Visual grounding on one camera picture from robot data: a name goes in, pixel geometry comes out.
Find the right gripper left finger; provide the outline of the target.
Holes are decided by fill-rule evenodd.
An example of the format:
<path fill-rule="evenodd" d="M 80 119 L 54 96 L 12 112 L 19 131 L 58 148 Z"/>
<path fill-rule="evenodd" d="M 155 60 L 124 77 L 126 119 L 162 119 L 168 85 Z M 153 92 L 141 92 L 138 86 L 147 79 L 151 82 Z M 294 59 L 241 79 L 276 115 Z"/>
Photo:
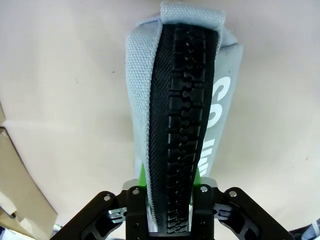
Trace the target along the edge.
<path fill-rule="evenodd" d="M 148 239 L 147 176 L 141 166 L 138 184 L 114 195 L 97 194 L 53 237 L 53 240 L 105 240 L 125 223 L 127 240 Z"/>

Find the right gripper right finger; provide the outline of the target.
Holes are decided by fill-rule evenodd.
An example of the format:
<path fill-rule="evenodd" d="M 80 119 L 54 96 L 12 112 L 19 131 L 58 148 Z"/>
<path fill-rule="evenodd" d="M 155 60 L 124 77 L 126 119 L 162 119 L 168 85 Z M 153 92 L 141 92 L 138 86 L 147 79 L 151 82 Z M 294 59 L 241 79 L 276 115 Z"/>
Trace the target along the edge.
<path fill-rule="evenodd" d="M 217 219 L 239 240 L 292 240 L 293 236 L 238 187 L 221 192 L 197 170 L 192 193 L 192 240 L 213 240 Z"/>

